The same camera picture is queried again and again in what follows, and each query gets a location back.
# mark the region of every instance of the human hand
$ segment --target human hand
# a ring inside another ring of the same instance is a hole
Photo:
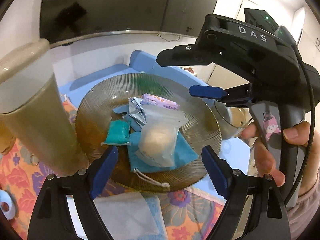
[[[292,145],[307,146],[310,133],[310,124],[306,121],[292,128],[283,130],[284,139]],[[255,165],[260,176],[269,173],[274,178],[278,187],[285,182],[285,176],[276,169],[276,160],[264,146],[256,125],[250,123],[241,133],[241,138],[250,139],[258,137],[254,143]],[[307,166],[303,172],[299,195],[308,192],[316,183],[320,163],[320,135],[315,130],[313,143],[308,158]]]

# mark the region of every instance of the white drawstring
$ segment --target white drawstring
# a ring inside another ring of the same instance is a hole
[[[167,182],[164,182],[164,183],[158,182],[158,181],[148,177],[147,175],[143,174],[137,168],[133,169],[133,173],[137,174],[137,176],[140,179],[142,179],[142,180],[144,180],[144,181],[146,181],[146,182],[148,182],[150,184],[153,184],[153,185],[156,185],[156,186],[160,186],[160,187],[170,188],[170,184],[169,183],[167,183]]]

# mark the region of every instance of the pink snack wrapper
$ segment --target pink snack wrapper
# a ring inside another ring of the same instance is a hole
[[[143,101],[150,105],[154,106],[159,106],[159,107],[164,107],[167,109],[172,109],[172,110],[178,110],[180,108],[180,105],[178,105],[176,102],[170,101],[165,98],[161,98],[158,96],[150,95],[150,94],[144,94],[142,96]]]

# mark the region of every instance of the ribbed glass bowl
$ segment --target ribbed glass bowl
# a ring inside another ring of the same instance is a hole
[[[206,175],[201,161],[201,150],[210,145],[220,152],[221,133],[210,108],[200,98],[190,96],[188,89],[167,78],[148,74],[124,74],[106,79],[95,85],[82,100],[76,116],[76,133],[82,150],[93,161],[101,156],[100,143],[105,141],[111,120],[121,119],[121,114],[113,109],[128,104],[129,97],[141,97],[148,93],[157,95],[181,105],[188,123],[180,132],[199,155],[199,159],[172,171],[147,173],[159,181],[168,182],[170,190],[188,187]],[[125,187],[146,192],[164,192],[163,189],[149,184],[130,172],[126,146],[119,146],[119,160],[111,179]]]

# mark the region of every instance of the pink sleeve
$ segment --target pink sleeve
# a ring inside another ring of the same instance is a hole
[[[287,211],[291,239],[295,240],[303,232],[315,215],[320,203],[319,171],[315,185],[305,195],[298,198],[297,204]]]

